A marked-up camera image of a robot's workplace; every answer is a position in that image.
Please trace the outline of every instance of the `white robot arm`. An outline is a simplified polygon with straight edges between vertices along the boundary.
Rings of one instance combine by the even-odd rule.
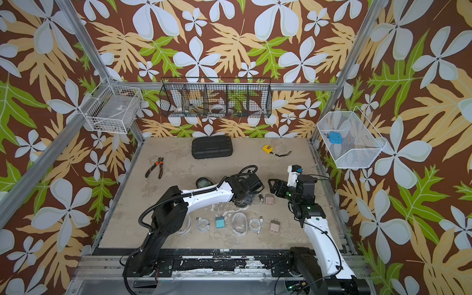
[[[134,294],[127,278],[152,274],[160,248],[170,234],[181,228],[186,214],[222,202],[250,205],[252,197],[264,188],[256,171],[257,166],[248,166],[238,174],[224,177],[217,185],[194,190],[179,190],[177,186],[172,186],[156,204],[145,210],[138,222],[148,228],[149,233],[142,246],[129,255],[123,271],[129,293]],[[300,221],[315,250],[317,262],[311,264],[305,263],[304,256],[298,255],[297,248],[292,251],[293,267],[305,277],[308,283],[306,287],[311,287],[310,294],[339,294],[338,290],[346,288],[352,290],[347,294],[370,294],[365,291],[366,282],[355,278],[341,256],[329,231],[326,216],[314,202],[314,183],[317,179],[302,175],[302,169],[297,165],[289,166],[288,173],[287,182],[277,180],[282,185],[278,187],[276,195],[288,199],[295,218]],[[143,222],[143,218],[151,211],[152,224],[149,225]]]
[[[287,171],[287,187],[289,194],[292,196],[297,194],[296,188],[297,185],[299,185],[298,177],[301,175],[303,170],[300,166],[293,165],[288,166]],[[300,224],[303,224],[305,233],[308,235],[308,238],[313,245],[323,276],[326,277],[335,274],[336,278],[351,278],[354,273],[344,261],[337,246],[333,244],[334,239],[329,231],[328,221],[325,216],[322,216],[321,214],[319,216],[303,214],[303,210],[297,210],[297,208],[294,208],[297,204],[294,204],[293,202],[291,202],[291,204],[294,214],[297,212],[300,213],[300,216],[297,217],[300,220]],[[312,210],[312,206],[309,206],[309,204],[301,204],[300,206],[305,208],[306,211]]]

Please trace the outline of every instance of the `wire cutters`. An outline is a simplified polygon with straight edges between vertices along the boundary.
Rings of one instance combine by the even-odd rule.
[[[157,165],[159,165],[159,179],[161,179],[162,177],[162,173],[163,173],[163,170],[162,170],[162,166],[164,165],[164,158],[163,157],[159,157],[159,159],[157,159],[157,162],[155,162],[151,168],[149,168],[149,170],[146,171],[146,178],[149,176],[149,174],[151,173],[151,171],[154,170],[154,168],[157,167]]]

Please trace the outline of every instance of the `tape measure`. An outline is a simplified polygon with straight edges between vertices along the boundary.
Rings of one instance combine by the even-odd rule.
[[[292,151],[289,151],[288,153],[286,153],[285,155],[277,155],[276,153],[273,153],[272,151],[274,150],[274,147],[271,146],[270,144],[266,144],[265,146],[262,147],[262,150],[268,154],[273,154],[273,155],[276,155],[277,157],[285,157],[285,156],[288,156],[290,155],[290,153]]]

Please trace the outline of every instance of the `tropical leaf wallpaper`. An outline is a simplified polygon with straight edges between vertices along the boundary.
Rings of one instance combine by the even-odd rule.
[[[318,141],[378,294],[472,294],[471,11],[390,1],[335,105],[360,107],[386,149],[368,169],[337,169]]]
[[[369,7],[365,0],[73,3],[110,76],[131,82],[334,83]],[[138,125],[145,136],[310,137],[329,94],[275,92],[270,118],[167,119],[159,91],[146,90]]]
[[[329,83],[342,69],[369,2],[73,1],[117,80],[257,76],[302,83]]]
[[[0,30],[1,202],[81,116],[99,79],[53,0],[0,0]],[[90,252],[136,142],[89,130],[77,133],[0,230],[0,294],[63,294]]]

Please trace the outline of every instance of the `blue charger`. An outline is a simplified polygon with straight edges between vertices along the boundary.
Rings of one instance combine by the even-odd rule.
[[[342,144],[343,143],[343,138],[341,137],[341,134],[339,132],[330,132],[327,135],[327,138],[329,139],[330,143],[334,143],[334,144]]]
[[[225,227],[225,218],[224,217],[216,217],[215,218],[216,228],[224,228]]]

